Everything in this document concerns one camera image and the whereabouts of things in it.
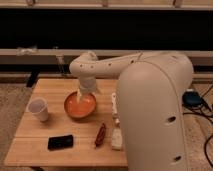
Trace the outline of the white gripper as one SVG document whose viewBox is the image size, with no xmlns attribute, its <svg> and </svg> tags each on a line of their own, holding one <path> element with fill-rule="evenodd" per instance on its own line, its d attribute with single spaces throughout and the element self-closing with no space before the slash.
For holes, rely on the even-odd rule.
<svg viewBox="0 0 213 171">
<path fill-rule="evenodd" d="M 79 77 L 79 89 L 77 91 L 77 102 L 81 102 L 83 94 L 99 93 L 98 85 L 95 77 Z"/>
</svg>

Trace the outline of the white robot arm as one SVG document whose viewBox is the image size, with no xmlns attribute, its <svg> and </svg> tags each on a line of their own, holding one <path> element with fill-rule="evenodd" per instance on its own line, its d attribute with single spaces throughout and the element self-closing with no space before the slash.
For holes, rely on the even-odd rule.
<svg viewBox="0 0 213 171">
<path fill-rule="evenodd" d="M 99 60 L 86 52 L 69 66 L 83 93 L 98 77 L 116 77 L 116 106 L 129 171 L 190 171 L 182 95 L 193 78 L 180 52 L 141 52 Z"/>
</svg>

